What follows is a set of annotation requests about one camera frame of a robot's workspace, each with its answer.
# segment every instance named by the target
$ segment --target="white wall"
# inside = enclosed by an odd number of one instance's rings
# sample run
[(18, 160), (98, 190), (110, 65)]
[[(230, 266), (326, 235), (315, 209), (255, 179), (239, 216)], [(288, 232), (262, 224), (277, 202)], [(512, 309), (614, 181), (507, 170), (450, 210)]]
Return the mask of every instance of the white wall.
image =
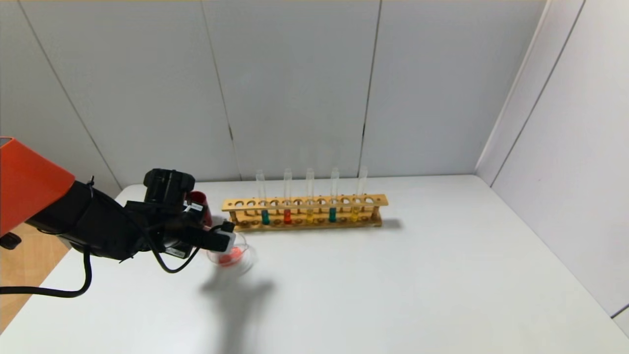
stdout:
[(356, 176), (379, 3), (204, 5), (241, 175)]
[(555, 67), (585, 0), (549, 0), (476, 174), (492, 185)]
[(586, 1), (493, 185), (608, 314), (629, 302), (628, 13)]
[[(258, 168), (281, 177), (285, 167), (297, 177), (334, 166), (353, 176), (361, 159), (371, 175), (473, 172), (544, 1), (23, 6), (64, 94), (45, 99), (69, 105), (64, 122), (87, 129), (126, 186), (155, 167), (198, 180), (251, 178)], [(50, 85), (26, 76), (13, 77), (27, 90)], [(23, 140), (48, 132), (26, 106), (12, 115), (28, 118)], [(81, 154), (54, 154), (89, 166)]]
[(473, 173), (545, 1), (384, 1), (362, 164)]
[(115, 197), (120, 192), (16, 1), (0, 1), (0, 132)]
[(23, 6), (123, 186), (152, 168), (239, 179), (200, 2)]
[(623, 311), (616, 318), (614, 318), (614, 322), (629, 337), (629, 311)]

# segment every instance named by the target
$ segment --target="empty test tube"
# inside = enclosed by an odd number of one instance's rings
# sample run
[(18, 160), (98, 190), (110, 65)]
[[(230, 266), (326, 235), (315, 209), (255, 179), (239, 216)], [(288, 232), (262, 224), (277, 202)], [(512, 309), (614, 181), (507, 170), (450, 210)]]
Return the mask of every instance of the empty test tube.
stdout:
[[(315, 172), (313, 169), (309, 168), (306, 170), (306, 203), (308, 205), (312, 205), (315, 203)], [(306, 223), (313, 223), (313, 213), (314, 210), (311, 208), (306, 209)]]
[[(264, 182), (264, 174), (262, 173), (261, 169), (255, 172), (255, 182), (258, 185), (258, 198), (260, 198), (261, 204), (266, 206), (267, 205), (267, 189)], [(269, 211), (265, 209), (261, 212), (261, 214), (262, 214), (263, 225), (269, 225), (270, 224)]]
[[(330, 176), (331, 190), (330, 190), (330, 204), (335, 205), (338, 203), (338, 168), (332, 169), (332, 175)], [(337, 221), (337, 208), (330, 206), (330, 222)]]
[(284, 170), (284, 223), (292, 224), (291, 219), (291, 181), (292, 172), (290, 168)]
[[(356, 187), (356, 198), (360, 198), (360, 196), (365, 193), (365, 186), (367, 185), (367, 166), (362, 166), (358, 173), (358, 185)], [(358, 221), (358, 216), (360, 212), (360, 207), (353, 207), (352, 214), (350, 215), (351, 221)]]

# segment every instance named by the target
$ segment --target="orange robot arm segment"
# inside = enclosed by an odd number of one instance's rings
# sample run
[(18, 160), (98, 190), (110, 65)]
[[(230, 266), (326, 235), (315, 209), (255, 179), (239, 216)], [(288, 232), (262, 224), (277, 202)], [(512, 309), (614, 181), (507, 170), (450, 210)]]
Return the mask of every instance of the orange robot arm segment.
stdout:
[(0, 137), (0, 236), (64, 196), (74, 175), (15, 138)]

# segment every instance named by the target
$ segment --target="red liquid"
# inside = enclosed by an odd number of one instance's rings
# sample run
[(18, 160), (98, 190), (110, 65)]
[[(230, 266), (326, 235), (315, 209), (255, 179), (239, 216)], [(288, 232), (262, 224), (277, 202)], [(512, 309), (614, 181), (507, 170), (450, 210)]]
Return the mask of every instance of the red liquid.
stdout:
[(285, 224), (292, 224), (291, 209), (284, 209), (284, 223)]

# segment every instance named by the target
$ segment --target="white table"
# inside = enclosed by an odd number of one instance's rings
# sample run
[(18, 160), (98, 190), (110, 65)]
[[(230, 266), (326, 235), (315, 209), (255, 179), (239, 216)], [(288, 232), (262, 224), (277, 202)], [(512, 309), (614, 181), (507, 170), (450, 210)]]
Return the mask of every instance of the white table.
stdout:
[[(354, 183), (342, 180), (341, 193)], [(317, 181), (316, 193), (328, 185)], [(224, 198), (256, 193), (254, 182), (197, 189), (215, 215)], [(118, 201), (144, 190), (130, 186)], [(267, 191), (281, 194), (281, 182)], [(614, 322), (479, 178), (373, 178), (367, 191), (388, 196), (382, 228), (248, 234), (258, 260), (229, 285), (208, 286), (222, 273), (201, 253), (176, 275), (150, 253), (93, 258), (92, 288), (76, 299), (33, 296), (0, 351), (629, 353)], [(79, 288), (82, 272), (71, 251), (43, 286)]]

